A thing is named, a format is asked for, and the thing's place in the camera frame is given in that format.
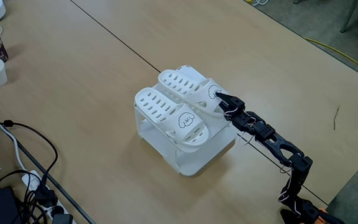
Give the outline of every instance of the metal table leg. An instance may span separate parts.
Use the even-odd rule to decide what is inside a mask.
[[[341,28],[342,33],[346,31],[347,25],[348,25],[350,19],[352,18],[352,15],[353,15],[354,10],[356,9],[357,3],[358,3],[358,0],[353,0],[351,10],[347,14],[347,18],[345,20],[345,23],[343,23],[343,25],[342,25],[342,28]]]

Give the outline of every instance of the white slipper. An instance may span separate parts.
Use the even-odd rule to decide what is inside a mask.
[[[196,109],[211,116],[223,118],[223,111],[219,107],[222,100],[215,93],[227,94],[227,91],[213,79],[204,78],[204,80],[196,81],[178,70],[165,70],[158,76],[158,82],[170,90],[175,97]]]
[[[195,152],[209,136],[203,120],[184,103],[177,104],[154,88],[144,88],[135,96],[144,115],[184,152]]]

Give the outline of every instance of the cartoon dog face drawing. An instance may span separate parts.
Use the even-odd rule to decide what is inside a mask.
[[[222,89],[217,85],[211,85],[211,87],[208,89],[208,95],[211,99],[216,98],[215,93],[221,93],[221,92],[222,92]]]
[[[179,127],[185,128],[193,123],[194,115],[188,112],[184,112],[179,117]]]

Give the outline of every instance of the robotic arm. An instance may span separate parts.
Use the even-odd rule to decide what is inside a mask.
[[[313,224],[319,217],[330,224],[344,224],[340,219],[316,208],[309,200],[298,197],[313,161],[305,156],[296,146],[285,140],[273,127],[251,111],[245,111],[244,102],[235,96],[216,93],[222,99],[219,106],[225,112],[224,116],[231,121],[239,131],[245,131],[255,140],[265,146],[280,163],[291,169],[291,176],[281,191],[278,201],[288,206],[291,211],[282,210],[281,215],[286,224]],[[282,151],[292,153],[288,159]]]

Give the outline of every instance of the table surface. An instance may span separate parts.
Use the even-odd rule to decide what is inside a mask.
[[[310,155],[306,186],[326,202],[357,171],[355,71],[240,1],[96,2],[75,3],[157,70],[190,64],[214,78]],[[51,173],[95,221],[282,223],[277,197],[288,177],[250,145],[237,142],[188,178],[139,139],[134,95],[157,82],[158,71],[79,7],[41,0],[6,7],[9,82],[0,87],[0,118],[57,145]],[[38,136],[12,132],[48,166],[53,152]],[[18,168],[2,133],[0,165],[0,175]],[[300,195],[325,207],[307,190]]]
[[[249,4],[72,1],[158,70],[188,64],[242,98],[314,160],[305,185],[325,202],[358,170],[358,73]]]

